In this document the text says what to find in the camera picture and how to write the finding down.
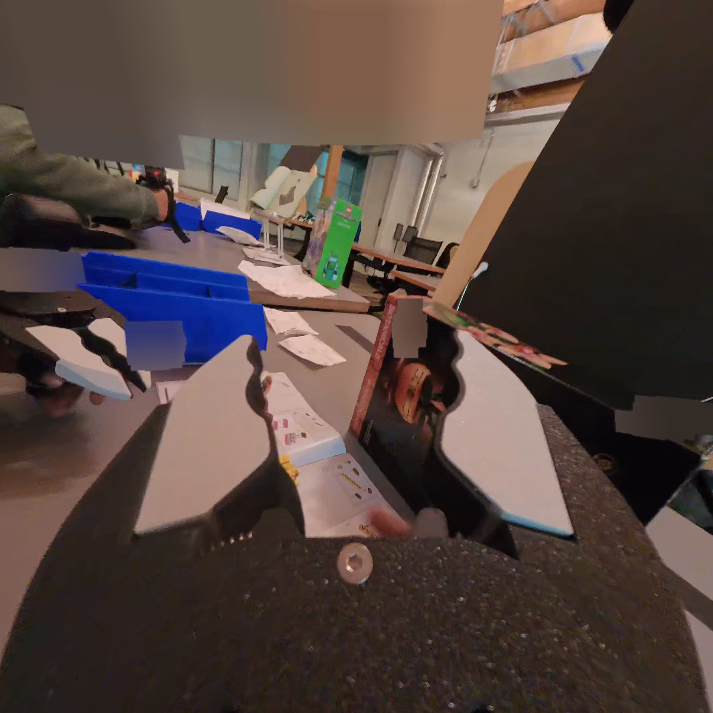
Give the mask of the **brick set instruction booklet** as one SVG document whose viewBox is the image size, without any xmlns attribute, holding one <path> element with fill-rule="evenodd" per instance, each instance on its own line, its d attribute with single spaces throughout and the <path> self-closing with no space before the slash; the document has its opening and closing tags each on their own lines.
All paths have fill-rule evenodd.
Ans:
<svg viewBox="0 0 713 713">
<path fill-rule="evenodd" d="M 268 377 L 268 413 L 279 456 L 295 478 L 308 537 L 378 536 L 369 510 L 394 513 L 342 437 L 283 373 Z"/>
</svg>

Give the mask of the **person's left hand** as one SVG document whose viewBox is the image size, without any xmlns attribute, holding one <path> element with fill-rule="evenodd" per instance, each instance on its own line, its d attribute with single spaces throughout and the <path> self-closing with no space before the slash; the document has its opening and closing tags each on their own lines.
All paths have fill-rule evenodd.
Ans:
<svg viewBox="0 0 713 713">
<path fill-rule="evenodd" d="M 26 379 L 26 392 L 42 411 L 52 417 L 69 413 L 77 404 L 85 389 L 67 382 L 54 372 Z"/>
</svg>

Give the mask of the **white paper sheet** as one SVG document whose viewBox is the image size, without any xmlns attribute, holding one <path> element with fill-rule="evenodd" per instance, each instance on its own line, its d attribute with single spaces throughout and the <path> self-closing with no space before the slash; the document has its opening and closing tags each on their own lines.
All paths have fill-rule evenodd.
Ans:
<svg viewBox="0 0 713 713">
<path fill-rule="evenodd" d="M 299 359 L 318 367 L 331 367 L 346 362 L 345 357 L 313 334 L 291 336 L 282 340 L 280 346 Z"/>
<path fill-rule="evenodd" d="M 267 324 L 277 336 L 287 338 L 293 336 L 317 336 L 319 332 L 312 328 L 307 321 L 295 311 L 280 310 L 263 307 Z"/>
<path fill-rule="evenodd" d="M 264 290 L 280 297 L 296 299 L 335 297 L 335 292 L 313 280 L 298 265 L 268 267 L 243 260 L 238 270 Z"/>
</svg>

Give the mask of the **green carton box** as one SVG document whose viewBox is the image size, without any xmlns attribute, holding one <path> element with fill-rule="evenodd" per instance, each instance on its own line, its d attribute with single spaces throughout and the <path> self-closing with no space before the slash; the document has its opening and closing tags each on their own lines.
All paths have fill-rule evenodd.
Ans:
<svg viewBox="0 0 713 713">
<path fill-rule="evenodd" d="M 362 210 L 340 198 L 319 203 L 312 227 L 303 271 L 330 290 L 337 289 L 361 230 Z"/>
</svg>

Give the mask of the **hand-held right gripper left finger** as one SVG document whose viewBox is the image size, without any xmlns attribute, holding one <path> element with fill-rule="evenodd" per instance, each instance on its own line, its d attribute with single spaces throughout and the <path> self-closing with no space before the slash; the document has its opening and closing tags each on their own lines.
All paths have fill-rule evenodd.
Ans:
<svg viewBox="0 0 713 713">
<path fill-rule="evenodd" d="M 145 536 L 198 526 L 214 538 L 285 511 L 304 535 L 297 487 L 280 464 L 255 338 L 241 336 L 172 397 L 134 526 Z"/>
</svg>

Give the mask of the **blue plastic bin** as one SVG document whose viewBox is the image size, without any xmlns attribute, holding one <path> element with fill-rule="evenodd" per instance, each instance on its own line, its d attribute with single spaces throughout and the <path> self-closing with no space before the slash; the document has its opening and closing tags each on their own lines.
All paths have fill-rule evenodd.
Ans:
<svg viewBox="0 0 713 713">
<path fill-rule="evenodd" d="M 262 305 L 251 301 L 242 274 L 88 252 L 78 286 L 134 322 L 182 322 L 186 364 L 210 361 L 241 336 L 268 345 Z"/>
<path fill-rule="evenodd" d="M 175 219 L 184 232 L 203 231 L 230 237 L 239 231 L 257 240 L 263 230 L 261 223 L 246 213 L 204 199 L 199 205 L 177 202 Z"/>
</svg>

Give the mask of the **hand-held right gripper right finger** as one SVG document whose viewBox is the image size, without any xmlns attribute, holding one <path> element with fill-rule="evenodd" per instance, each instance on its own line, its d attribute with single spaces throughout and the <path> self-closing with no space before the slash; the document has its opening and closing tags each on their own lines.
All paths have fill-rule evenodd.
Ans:
<svg viewBox="0 0 713 713">
<path fill-rule="evenodd" d="M 433 500 L 450 534 L 487 539 L 503 525 L 575 536 L 538 405 L 464 329 L 433 327 Z"/>
</svg>

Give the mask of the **black orchid print set box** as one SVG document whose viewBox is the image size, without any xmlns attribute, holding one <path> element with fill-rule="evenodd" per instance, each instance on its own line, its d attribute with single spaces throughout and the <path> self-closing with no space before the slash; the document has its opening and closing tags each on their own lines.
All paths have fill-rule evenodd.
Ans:
<svg viewBox="0 0 713 713">
<path fill-rule="evenodd" d="M 712 443 L 712 2 L 604 17 L 611 41 L 486 270 L 454 307 L 417 298 L 497 332 L 488 348 L 646 525 Z"/>
</svg>

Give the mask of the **wooden chair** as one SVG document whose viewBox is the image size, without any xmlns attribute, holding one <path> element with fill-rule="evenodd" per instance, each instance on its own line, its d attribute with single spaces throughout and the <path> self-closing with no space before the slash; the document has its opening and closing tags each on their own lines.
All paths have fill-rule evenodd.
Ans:
<svg viewBox="0 0 713 713">
<path fill-rule="evenodd" d="M 528 161 L 517 165 L 491 186 L 433 293 L 434 302 L 454 307 L 534 164 Z"/>
</svg>

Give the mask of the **cardboard box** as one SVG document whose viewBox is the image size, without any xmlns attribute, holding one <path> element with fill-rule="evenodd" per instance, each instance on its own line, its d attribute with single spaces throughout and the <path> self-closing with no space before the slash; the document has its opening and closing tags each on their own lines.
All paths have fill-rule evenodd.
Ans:
<svg viewBox="0 0 713 713">
<path fill-rule="evenodd" d="M 611 40 L 604 1 L 506 1 L 490 95 L 588 75 Z"/>
</svg>

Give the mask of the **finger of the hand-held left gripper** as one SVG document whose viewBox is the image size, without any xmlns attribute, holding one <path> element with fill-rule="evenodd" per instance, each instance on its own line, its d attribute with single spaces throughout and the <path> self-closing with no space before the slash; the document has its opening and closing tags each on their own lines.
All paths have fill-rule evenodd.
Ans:
<svg viewBox="0 0 713 713">
<path fill-rule="evenodd" d="M 25 330 L 56 358 L 56 375 L 104 397 L 130 400 L 132 393 L 120 374 L 86 350 L 78 335 L 65 327 L 39 325 Z"/>
<path fill-rule="evenodd" d="M 150 372 L 137 371 L 130 366 L 126 333 L 113 318 L 96 318 L 85 326 L 74 327 L 73 331 L 88 352 L 98 356 L 125 381 L 143 393 L 151 387 Z"/>
</svg>

